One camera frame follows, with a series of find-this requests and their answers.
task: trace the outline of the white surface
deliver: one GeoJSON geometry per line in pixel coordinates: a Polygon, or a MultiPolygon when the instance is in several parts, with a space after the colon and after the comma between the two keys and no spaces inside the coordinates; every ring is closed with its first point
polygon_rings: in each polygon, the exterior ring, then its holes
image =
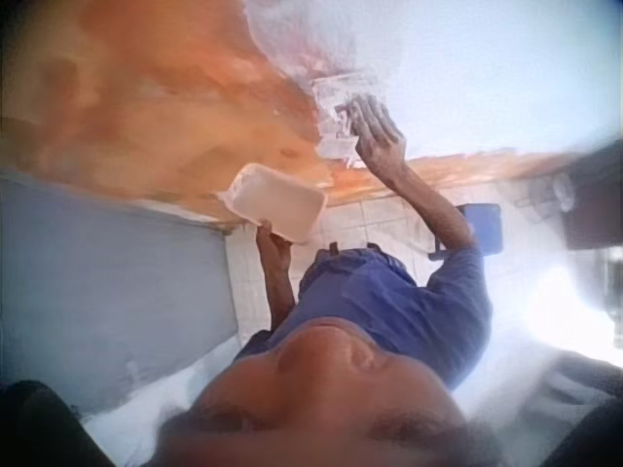
{"type": "Polygon", "coordinates": [[[85,429],[116,465],[143,464],[154,451],[161,424],[188,410],[239,350],[238,337],[230,338],[190,367],[137,390],[114,411],[83,420],[85,429]]]}
{"type": "MultiPolygon", "coordinates": [[[[565,304],[572,300],[569,290],[560,291],[562,295],[556,295],[558,290],[550,290],[547,297],[542,295],[548,289],[552,270],[566,265],[568,252],[556,221],[543,222],[531,208],[519,209],[514,205],[513,200],[524,198],[526,192],[525,182],[441,192],[455,204],[496,202],[501,206],[504,251],[485,261],[494,306],[492,336],[475,371],[455,391],[468,416],[483,418],[494,426],[514,415],[543,372],[560,355],[557,342],[561,333],[566,348],[580,352],[586,350],[587,341],[598,339],[605,345],[612,342],[604,334],[589,337],[573,333],[578,327],[595,330],[599,325],[591,325],[578,313],[565,314],[565,304]],[[539,314],[542,319],[534,319],[539,314]],[[556,326],[564,317],[566,325],[556,326]]],[[[317,249],[327,248],[329,242],[336,240],[341,248],[363,247],[367,241],[379,243],[405,264],[420,285],[441,265],[429,262],[425,256],[434,248],[433,235],[421,217],[396,197],[326,209],[320,225],[312,242],[298,245],[292,252],[290,276],[295,291],[317,249]]],[[[253,252],[254,235],[255,228],[246,225],[226,237],[242,342],[266,329],[270,320],[263,275],[253,252]]]]}
{"type": "Polygon", "coordinates": [[[262,52],[304,89],[382,82],[408,158],[588,150],[620,135],[620,2],[245,0],[262,52]]]}
{"type": "Polygon", "coordinates": [[[219,197],[229,210],[259,225],[273,223],[273,232],[293,242],[305,241],[327,202],[320,189],[259,163],[245,165],[219,197]]]}

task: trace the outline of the man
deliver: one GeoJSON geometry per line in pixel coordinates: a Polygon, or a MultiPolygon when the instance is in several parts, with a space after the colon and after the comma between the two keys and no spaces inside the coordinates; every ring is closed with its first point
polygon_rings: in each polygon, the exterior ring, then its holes
{"type": "Polygon", "coordinates": [[[333,245],[296,304],[290,244],[265,223],[257,246],[271,330],[163,426],[154,465],[496,465],[448,392],[488,339],[481,253],[461,214],[405,163],[385,107],[357,97],[346,110],[361,159],[452,253],[418,287],[377,245],[333,245]]]}

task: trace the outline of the white plastic tub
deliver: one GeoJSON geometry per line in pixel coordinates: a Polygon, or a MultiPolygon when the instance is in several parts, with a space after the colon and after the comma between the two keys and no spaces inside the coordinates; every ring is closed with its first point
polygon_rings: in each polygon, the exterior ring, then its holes
{"type": "Polygon", "coordinates": [[[322,190],[259,163],[245,165],[220,198],[258,226],[271,221],[275,234],[295,243],[308,239],[327,202],[322,190]]]}

